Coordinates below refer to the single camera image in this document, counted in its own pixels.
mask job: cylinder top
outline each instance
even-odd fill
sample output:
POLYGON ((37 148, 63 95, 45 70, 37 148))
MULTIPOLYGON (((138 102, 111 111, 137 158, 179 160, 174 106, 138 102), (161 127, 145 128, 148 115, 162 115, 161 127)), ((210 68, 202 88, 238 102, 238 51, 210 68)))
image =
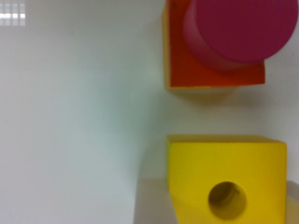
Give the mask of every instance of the cylinder top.
POLYGON ((196 25, 220 56, 256 63, 277 53, 291 38, 297 0, 195 0, 196 25))

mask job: yellow cube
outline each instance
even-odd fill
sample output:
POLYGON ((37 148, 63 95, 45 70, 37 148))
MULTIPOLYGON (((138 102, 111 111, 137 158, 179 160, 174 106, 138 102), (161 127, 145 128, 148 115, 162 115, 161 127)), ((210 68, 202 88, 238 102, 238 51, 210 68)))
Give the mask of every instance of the yellow cube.
POLYGON ((285 224, 287 146, 255 135, 169 135, 179 224, 285 224))

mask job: white table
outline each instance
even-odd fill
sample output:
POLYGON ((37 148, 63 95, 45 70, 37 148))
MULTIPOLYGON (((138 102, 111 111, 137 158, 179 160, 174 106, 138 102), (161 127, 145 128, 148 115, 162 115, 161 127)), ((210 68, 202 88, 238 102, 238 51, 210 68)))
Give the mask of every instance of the white table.
POLYGON ((137 179, 164 177, 169 133, 285 141, 299 183, 299 30, 263 86, 171 93, 163 6, 28 0, 25 16, 0 12, 0 223, 132 224, 137 179))

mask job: circular hole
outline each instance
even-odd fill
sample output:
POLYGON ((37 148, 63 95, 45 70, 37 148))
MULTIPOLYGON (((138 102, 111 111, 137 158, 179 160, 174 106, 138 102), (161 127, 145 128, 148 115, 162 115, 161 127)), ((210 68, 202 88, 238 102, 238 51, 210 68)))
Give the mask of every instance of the circular hole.
POLYGON ((242 188, 231 182, 216 185, 208 196, 212 213, 221 219, 234 219, 244 212, 246 195, 242 188))

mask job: orange block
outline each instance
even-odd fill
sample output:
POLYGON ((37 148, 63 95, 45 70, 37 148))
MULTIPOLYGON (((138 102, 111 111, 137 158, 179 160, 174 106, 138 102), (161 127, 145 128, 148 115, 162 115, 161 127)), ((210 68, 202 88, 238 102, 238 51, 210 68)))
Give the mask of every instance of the orange block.
POLYGON ((205 67, 192 56, 183 37, 183 21, 190 2, 166 0, 163 13, 165 88, 180 90, 264 84, 264 63, 222 72, 205 67))

